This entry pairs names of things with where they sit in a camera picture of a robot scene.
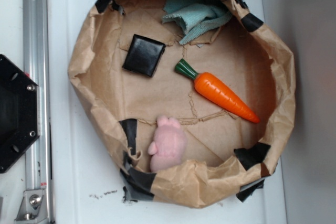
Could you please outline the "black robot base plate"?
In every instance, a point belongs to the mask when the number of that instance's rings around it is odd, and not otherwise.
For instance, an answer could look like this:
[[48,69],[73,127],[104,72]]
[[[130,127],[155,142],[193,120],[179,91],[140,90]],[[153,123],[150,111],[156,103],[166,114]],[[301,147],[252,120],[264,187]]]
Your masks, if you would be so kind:
[[38,85],[1,55],[1,173],[38,139]]

